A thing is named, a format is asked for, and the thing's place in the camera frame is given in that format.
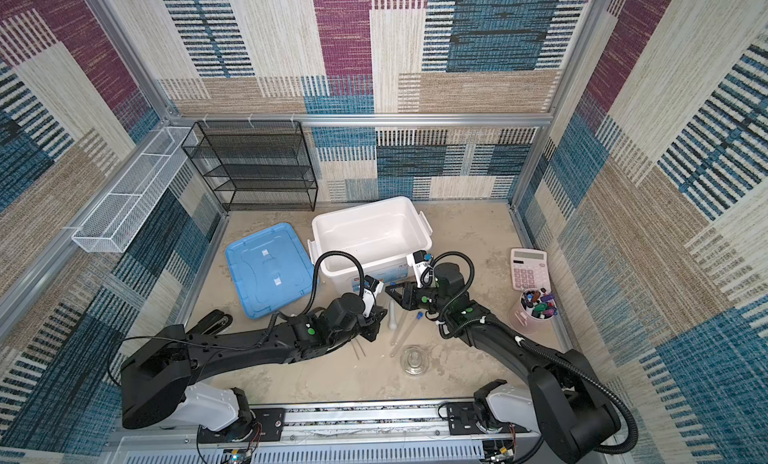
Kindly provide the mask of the white ceramic pestle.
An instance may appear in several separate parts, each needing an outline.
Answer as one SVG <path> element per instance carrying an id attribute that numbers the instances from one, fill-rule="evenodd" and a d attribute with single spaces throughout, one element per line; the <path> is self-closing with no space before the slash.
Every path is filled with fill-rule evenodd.
<path id="1" fill-rule="evenodd" d="M 398 328 L 397 316 L 396 316 L 396 303 L 394 300 L 390 300 L 388 305 L 388 327 L 392 331 L 395 331 Z"/>

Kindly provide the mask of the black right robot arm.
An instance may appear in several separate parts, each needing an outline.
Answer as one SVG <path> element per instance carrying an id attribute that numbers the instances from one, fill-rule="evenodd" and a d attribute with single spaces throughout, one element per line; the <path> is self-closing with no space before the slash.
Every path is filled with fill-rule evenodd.
<path id="1" fill-rule="evenodd" d="M 475 275 L 463 275 L 448 251 L 432 256 L 418 250 L 406 258 L 414 278 L 387 287 L 403 309 L 423 310 L 441 338 L 457 338 L 479 349 L 525 380 L 532 423 L 528 429 L 565 463 L 596 452 L 620 455 L 639 440 L 629 407 L 595 375 L 589 361 L 571 349 L 565 353 L 541 345 L 499 320 L 469 295 Z"/>

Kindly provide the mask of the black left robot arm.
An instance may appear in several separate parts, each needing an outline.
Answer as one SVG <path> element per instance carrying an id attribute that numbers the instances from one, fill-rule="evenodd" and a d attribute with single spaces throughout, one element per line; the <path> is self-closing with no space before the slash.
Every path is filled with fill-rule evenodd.
<path id="1" fill-rule="evenodd" d="M 376 303 L 384 285 L 364 273 L 358 277 L 357 291 L 342 294 L 325 308 L 307 305 L 289 317 L 273 313 L 264 329 L 217 334 L 203 325 L 186 330 L 174 324 L 142 337 L 142 346 L 120 367 L 123 427 L 142 429 L 167 419 L 211 431 L 248 425 L 251 415 L 243 392 L 213 388 L 206 379 L 319 358 L 358 336 L 374 341 L 387 314 Z"/>

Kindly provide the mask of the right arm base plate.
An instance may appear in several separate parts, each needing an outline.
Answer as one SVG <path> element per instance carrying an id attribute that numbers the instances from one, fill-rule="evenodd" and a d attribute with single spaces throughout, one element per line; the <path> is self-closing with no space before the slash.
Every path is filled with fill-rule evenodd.
<path id="1" fill-rule="evenodd" d="M 446 401 L 438 405 L 438 416 L 448 423 L 451 435 L 528 433 L 523 426 L 499 421 L 475 401 Z"/>

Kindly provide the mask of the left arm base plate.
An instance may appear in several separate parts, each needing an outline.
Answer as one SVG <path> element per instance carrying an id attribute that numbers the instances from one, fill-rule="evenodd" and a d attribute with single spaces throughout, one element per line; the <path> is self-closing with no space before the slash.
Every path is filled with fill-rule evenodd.
<path id="1" fill-rule="evenodd" d="M 250 416 L 238 419 L 220 431 L 202 428 L 197 432 L 197 442 L 199 444 L 277 442 L 282 436 L 285 415 L 285 408 L 252 408 Z"/>

